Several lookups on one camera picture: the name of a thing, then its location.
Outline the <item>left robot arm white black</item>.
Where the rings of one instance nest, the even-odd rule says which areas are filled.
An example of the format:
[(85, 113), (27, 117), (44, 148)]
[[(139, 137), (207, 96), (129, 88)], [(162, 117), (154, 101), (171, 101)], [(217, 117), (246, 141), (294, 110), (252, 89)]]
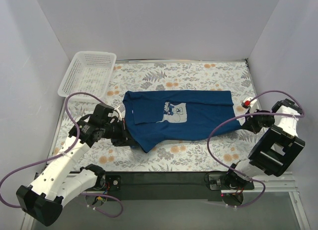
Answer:
[(135, 142), (128, 132), (124, 118), (118, 109), (106, 104), (97, 104), (92, 114), (80, 118), (77, 126), (69, 131), (61, 157), (50, 162), (43, 172), (28, 186), (20, 186), (16, 192), (21, 209), (45, 226), (52, 225), (60, 216), (63, 207), (87, 189), (106, 194), (120, 188), (121, 178), (107, 176), (106, 171), (94, 164), (83, 167), (71, 179), (67, 176), (79, 159), (101, 139), (110, 139), (114, 146), (123, 147)]

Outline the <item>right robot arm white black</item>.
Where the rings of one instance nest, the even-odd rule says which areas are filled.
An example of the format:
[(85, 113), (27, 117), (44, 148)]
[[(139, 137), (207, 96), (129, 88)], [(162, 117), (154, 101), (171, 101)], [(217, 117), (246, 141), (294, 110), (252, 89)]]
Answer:
[(262, 128), (267, 131), (246, 160), (231, 165), (224, 177), (224, 184), (231, 189), (244, 188), (251, 177), (258, 175), (281, 176), (305, 147), (305, 141), (297, 134), (297, 116), (303, 110), (295, 102), (286, 98), (264, 113), (245, 117), (244, 130), (255, 134)]

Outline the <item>blue t shirt cartoon print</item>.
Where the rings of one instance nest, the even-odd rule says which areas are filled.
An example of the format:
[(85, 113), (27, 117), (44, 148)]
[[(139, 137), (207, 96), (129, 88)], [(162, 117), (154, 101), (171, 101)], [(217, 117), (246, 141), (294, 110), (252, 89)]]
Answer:
[(148, 153), (165, 140), (199, 141), (241, 128), (230, 91), (127, 91), (123, 104), (132, 138)]

